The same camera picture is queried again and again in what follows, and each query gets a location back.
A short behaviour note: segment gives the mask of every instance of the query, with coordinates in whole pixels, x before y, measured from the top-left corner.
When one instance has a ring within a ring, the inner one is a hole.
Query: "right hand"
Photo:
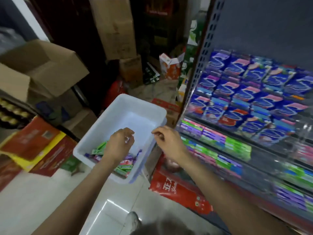
[[[156,128],[151,133],[154,134],[157,144],[165,153],[166,157],[179,165],[190,155],[176,130],[168,126],[163,126]]]

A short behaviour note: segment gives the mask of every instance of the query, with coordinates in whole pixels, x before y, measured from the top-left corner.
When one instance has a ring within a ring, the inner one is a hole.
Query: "white tiled floor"
[[[31,234],[90,172],[72,177],[58,171],[52,178],[21,173],[0,193],[0,234]],[[80,234],[128,235],[123,228],[126,215],[135,211],[143,223],[164,215],[177,217],[197,232],[222,234],[190,210],[148,190],[149,183],[139,176],[130,185],[108,180],[103,186]]]

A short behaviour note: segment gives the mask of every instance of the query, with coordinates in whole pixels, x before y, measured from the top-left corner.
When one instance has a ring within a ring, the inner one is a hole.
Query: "open cardboard box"
[[[62,95],[89,72],[74,51],[33,40],[0,56],[0,89],[27,102],[29,90]]]

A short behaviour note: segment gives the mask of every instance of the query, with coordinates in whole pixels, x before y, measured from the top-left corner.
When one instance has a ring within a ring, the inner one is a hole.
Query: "shoe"
[[[136,212],[132,211],[127,214],[127,217],[125,219],[124,227],[129,230],[129,233],[132,233],[136,229],[138,229],[141,226],[141,222],[138,218],[138,215]]]

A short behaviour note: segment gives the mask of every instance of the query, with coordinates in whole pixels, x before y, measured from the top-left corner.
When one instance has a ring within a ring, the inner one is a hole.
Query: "plastic container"
[[[112,173],[109,178],[120,184],[132,183],[141,172],[155,145],[151,131],[165,124],[166,110],[164,108],[127,94],[121,94],[88,130],[74,148],[73,154],[87,166],[93,168],[95,162],[86,158],[84,154],[91,153],[102,142],[109,140],[117,130],[128,127],[135,132],[135,143],[129,152],[136,155],[142,149],[142,153],[138,156],[127,178],[115,173]]]

